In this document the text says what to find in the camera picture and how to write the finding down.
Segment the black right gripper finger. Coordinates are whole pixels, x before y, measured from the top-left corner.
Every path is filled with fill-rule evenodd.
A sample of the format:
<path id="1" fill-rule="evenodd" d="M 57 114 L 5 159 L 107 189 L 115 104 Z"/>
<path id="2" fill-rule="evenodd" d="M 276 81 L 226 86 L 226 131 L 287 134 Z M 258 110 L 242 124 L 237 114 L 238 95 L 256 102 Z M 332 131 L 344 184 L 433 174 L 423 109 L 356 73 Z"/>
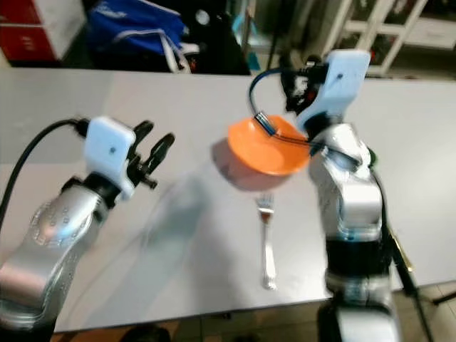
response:
<path id="1" fill-rule="evenodd" d="M 280 68 L 283 68 L 280 79 L 282 91 L 284 97 L 286 98 L 286 105 L 284 108 L 286 111 L 296 111 L 296 91 L 299 86 L 297 85 L 297 69 L 294 68 L 292 56 L 290 54 L 283 54 L 280 56 Z"/>

